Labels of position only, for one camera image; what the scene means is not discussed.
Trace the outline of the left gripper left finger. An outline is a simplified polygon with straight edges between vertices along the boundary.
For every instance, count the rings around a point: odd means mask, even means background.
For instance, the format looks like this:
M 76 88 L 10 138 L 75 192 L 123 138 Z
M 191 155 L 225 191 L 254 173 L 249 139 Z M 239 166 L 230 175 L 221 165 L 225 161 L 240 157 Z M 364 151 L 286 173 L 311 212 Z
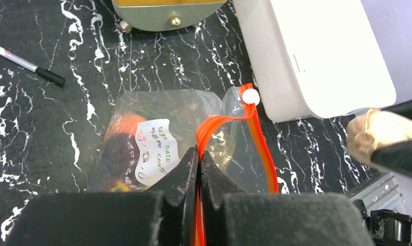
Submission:
M 45 194 L 32 199 L 7 245 L 194 245 L 198 150 L 144 192 Z

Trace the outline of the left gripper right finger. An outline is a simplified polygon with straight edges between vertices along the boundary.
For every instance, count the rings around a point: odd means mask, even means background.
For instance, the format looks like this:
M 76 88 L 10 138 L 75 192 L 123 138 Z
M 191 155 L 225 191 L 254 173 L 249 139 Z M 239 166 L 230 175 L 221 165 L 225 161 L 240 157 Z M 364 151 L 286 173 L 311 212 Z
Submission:
M 206 245 L 373 245 L 341 194 L 249 194 L 205 152 L 200 162 Z

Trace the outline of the garlic bulb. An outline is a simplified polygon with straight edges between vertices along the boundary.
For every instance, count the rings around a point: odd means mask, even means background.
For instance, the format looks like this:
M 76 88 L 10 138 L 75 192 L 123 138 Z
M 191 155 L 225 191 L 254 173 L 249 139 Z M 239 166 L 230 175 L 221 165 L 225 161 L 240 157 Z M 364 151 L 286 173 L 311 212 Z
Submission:
M 412 140 L 412 120 L 394 112 L 369 109 L 346 127 L 346 147 L 351 157 L 374 165 L 371 155 L 382 147 Z

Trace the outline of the clear zip bag orange zipper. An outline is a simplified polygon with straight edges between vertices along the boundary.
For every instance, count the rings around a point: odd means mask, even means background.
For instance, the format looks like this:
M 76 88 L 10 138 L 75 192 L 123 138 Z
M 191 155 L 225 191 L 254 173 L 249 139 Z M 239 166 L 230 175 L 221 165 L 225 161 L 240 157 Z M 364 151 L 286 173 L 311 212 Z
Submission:
M 259 102 L 252 84 L 231 87 L 223 98 L 193 89 L 125 92 L 111 121 L 127 114 L 146 119 L 132 135 L 139 148 L 134 172 L 139 184 L 128 192 L 146 191 L 168 175 L 189 148 L 196 147 L 194 245 L 206 245 L 200 169 L 205 152 L 246 193 L 278 191 L 274 161 L 258 116 Z

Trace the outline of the dark purple plum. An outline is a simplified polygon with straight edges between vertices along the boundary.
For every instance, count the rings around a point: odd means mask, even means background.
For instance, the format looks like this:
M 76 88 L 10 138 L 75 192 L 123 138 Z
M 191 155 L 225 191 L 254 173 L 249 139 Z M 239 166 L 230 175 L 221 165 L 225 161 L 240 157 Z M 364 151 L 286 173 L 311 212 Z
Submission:
M 135 178 L 139 148 L 129 134 L 117 134 L 111 137 L 89 179 L 88 192 L 128 192 L 139 184 Z

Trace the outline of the orange peach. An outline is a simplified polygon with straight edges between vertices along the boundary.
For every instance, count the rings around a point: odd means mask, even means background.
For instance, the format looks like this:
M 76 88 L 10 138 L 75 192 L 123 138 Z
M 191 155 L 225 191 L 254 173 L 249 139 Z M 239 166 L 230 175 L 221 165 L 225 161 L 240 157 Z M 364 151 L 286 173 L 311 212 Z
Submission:
M 134 135 L 137 131 L 138 124 L 145 121 L 145 118 L 136 114 L 127 114 L 116 117 L 111 121 L 106 130 L 104 142 L 119 133 Z

